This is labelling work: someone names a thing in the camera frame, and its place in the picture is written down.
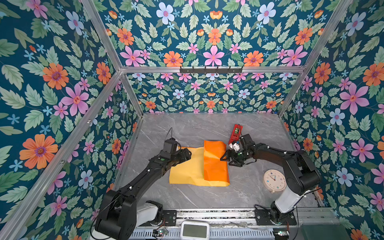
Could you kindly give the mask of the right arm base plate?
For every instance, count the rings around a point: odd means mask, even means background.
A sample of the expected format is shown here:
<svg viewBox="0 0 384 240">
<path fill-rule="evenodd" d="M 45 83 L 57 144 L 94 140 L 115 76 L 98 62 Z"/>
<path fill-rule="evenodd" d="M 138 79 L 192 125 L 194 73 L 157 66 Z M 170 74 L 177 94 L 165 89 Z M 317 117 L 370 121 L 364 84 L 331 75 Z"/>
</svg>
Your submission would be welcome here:
<svg viewBox="0 0 384 240">
<path fill-rule="evenodd" d="M 280 213 L 278 210 L 265 210 L 265 209 L 255 209 L 255 219 L 257 225 L 259 226 L 267 226 L 267 225 L 289 225 L 296 226 L 297 220 L 294 215 L 294 211 L 290 211 L 288 213 Z"/>
</svg>

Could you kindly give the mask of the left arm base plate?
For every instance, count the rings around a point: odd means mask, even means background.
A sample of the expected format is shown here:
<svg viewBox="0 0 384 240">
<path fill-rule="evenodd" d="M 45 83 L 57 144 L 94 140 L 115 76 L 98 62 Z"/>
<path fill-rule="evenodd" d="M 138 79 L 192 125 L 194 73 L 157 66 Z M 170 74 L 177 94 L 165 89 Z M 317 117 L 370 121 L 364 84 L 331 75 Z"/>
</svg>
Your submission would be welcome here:
<svg viewBox="0 0 384 240">
<path fill-rule="evenodd" d="M 176 210 L 163 210 L 160 216 L 156 216 L 154 220 L 143 223 L 139 227 L 174 227 L 176 226 L 177 214 Z"/>
</svg>

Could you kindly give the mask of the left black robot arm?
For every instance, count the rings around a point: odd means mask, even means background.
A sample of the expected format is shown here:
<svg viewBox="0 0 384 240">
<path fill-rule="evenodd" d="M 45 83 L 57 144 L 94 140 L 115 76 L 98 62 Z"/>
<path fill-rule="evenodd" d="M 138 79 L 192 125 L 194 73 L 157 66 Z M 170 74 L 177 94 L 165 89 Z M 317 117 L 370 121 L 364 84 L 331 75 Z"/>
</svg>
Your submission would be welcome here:
<svg viewBox="0 0 384 240">
<path fill-rule="evenodd" d="M 165 140 L 163 149 L 149 159 L 146 168 L 138 176 L 117 191 L 106 193 L 94 220 L 92 238 L 95 238 L 95 233 L 100 233 L 107 236 L 107 240 L 127 240 L 136 227 L 147 223 L 162 224 L 162 204 L 147 201 L 139 207 L 138 202 L 167 171 L 191 158 L 192 152 L 182 148 L 175 138 Z"/>
</svg>

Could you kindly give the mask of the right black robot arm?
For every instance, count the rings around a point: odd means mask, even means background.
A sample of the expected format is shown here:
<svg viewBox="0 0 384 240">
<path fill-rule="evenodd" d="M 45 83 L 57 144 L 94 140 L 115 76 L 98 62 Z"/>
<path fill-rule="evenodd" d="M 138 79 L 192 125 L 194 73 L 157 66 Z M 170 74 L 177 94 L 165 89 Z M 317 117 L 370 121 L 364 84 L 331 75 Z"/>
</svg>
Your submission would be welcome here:
<svg viewBox="0 0 384 240">
<path fill-rule="evenodd" d="M 231 143 L 230 149 L 220 158 L 234 167 L 243 167 L 249 159 L 265 160 L 283 168 L 287 186 L 269 210 L 270 220 L 276 225 L 290 218 L 297 203 L 322 180 L 315 164 L 304 151 L 285 151 L 263 143 L 256 144 L 249 134 L 241 136 L 239 144 Z"/>
</svg>

